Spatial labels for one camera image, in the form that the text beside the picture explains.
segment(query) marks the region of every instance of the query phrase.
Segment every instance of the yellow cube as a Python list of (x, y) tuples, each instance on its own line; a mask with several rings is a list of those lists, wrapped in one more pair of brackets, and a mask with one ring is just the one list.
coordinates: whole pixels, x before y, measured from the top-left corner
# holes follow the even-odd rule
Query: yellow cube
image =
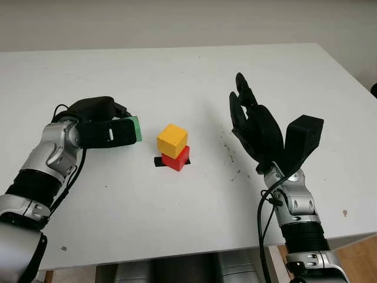
[(163, 154), (176, 159), (187, 144), (187, 132), (169, 124), (158, 136), (157, 147)]

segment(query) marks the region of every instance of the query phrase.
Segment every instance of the table surface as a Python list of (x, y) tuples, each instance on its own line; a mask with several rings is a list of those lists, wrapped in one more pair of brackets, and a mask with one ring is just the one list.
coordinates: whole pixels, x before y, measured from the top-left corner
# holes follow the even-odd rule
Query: table surface
[[(301, 114), (325, 119), (320, 146), (302, 167), (325, 236), (376, 231), (377, 100), (317, 44), (5, 52), (3, 192), (59, 103), (112, 96), (138, 116), (143, 134), (132, 146), (88, 151), (44, 229), (41, 269), (257, 246), (265, 186), (230, 132), (239, 71), (282, 132)], [(179, 173), (153, 163), (169, 123), (188, 131), (191, 165)], [(269, 212), (266, 205), (264, 218)], [(275, 217), (266, 243), (283, 243)]]

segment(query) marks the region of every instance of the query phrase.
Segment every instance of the white wall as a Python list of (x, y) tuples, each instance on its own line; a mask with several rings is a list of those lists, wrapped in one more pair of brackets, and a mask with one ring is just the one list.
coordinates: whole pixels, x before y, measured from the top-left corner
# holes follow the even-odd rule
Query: white wall
[(285, 42), (318, 42), (370, 89), (377, 1), (0, 0), (0, 51)]

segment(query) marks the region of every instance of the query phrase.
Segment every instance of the stacked blocks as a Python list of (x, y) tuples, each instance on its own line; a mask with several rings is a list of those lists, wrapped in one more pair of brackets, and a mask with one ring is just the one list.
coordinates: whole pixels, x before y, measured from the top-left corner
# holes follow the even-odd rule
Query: stacked blocks
[(180, 171), (189, 159), (187, 132), (173, 124), (169, 124), (157, 136), (157, 147), (162, 153), (162, 162), (176, 171)]

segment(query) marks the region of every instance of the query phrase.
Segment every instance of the wire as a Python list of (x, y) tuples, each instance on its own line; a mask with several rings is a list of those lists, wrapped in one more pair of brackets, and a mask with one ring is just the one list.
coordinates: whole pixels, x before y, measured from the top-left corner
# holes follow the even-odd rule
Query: wire
[(269, 217), (269, 220), (267, 221), (267, 224), (266, 224), (266, 227), (264, 228), (264, 232), (263, 232), (263, 236), (262, 236), (262, 239), (264, 240), (264, 237), (266, 236), (266, 232), (267, 232), (267, 229), (270, 225), (270, 222), (271, 222), (271, 218), (273, 216), (273, 212), (275, 211), (275, 205), (272, 205), (272, 210), (271, 210), (271, 213), (270, 213), (270, 217)]
[(52, 116), (52, 119), (55, 118), (55, 116), (57, 115), (57, 111), (58, 111), (59, 107), (61, 107), (61, 106), (64, 106), (65, 108), (69, 109), (69, 107), (67, 105), (65, 105), (65, 104), (59, 104), (58, 106), (55, 107), (54, 115)]
[(49, 217), (51, 217), (51, 215), (55, 212), (55, 210), (58, 208), (58, 206), (61, 204), (61, 202), (65, 199), (65, 197), (70, 192), (70, 189), (72, 188), (73, 184), (76, 182), (77, 178), (79, 177), (79, 175), (82, 171), (82, 168), (84, 167), (86, 156), (87, 156), (87, 149), (83, 149), (80, 164), (79, 164), (78, 167), (75, 166), (75, 170), (73, 171), (72, 175), (68, 179), (68, 182), (67, 182), (65, 189), (59, 195), (59, 197), (56, 199), (56, 201), (51, 205), (51, 208), (50, 208), (51, 213), (50, 213)]
[(262, 233), (262, 208), (263, 204), (267, 199), (268, 195), (271, 195), (273, 190), (275, 190), (278, 186), (280, 186), (282, 183), (288, 180), (288, 178), (291, 177), (297, 170), (300, 169), (301, 163), (296, 165), (294, 167), (294, 170), (292, 170), (290, 173), (288, 173), (284, 178), (277, 181), (275, 184), (273, 184), (263, 195), (262, 198), (259, 201), (258, 204), (258, 210), (257, 210), (257, 225), (258, 225), (258, 239), (259, 239), (259, 254), (260, 254), (260, 261), (262, 263), (262, 270), (264, 275), (264, 280), (266, 283), (271, 283), (271, 277), (269, 274), (269, 269), (267, 267), (267, 261), (266, 261), (266, 253), (264, 252), (264, 236), (266, 235), (268, 224), (271, 221), (272, 214), (270, 215), (270, 219), (266, 225), (266, 228), (264, 229), (264, 232)]

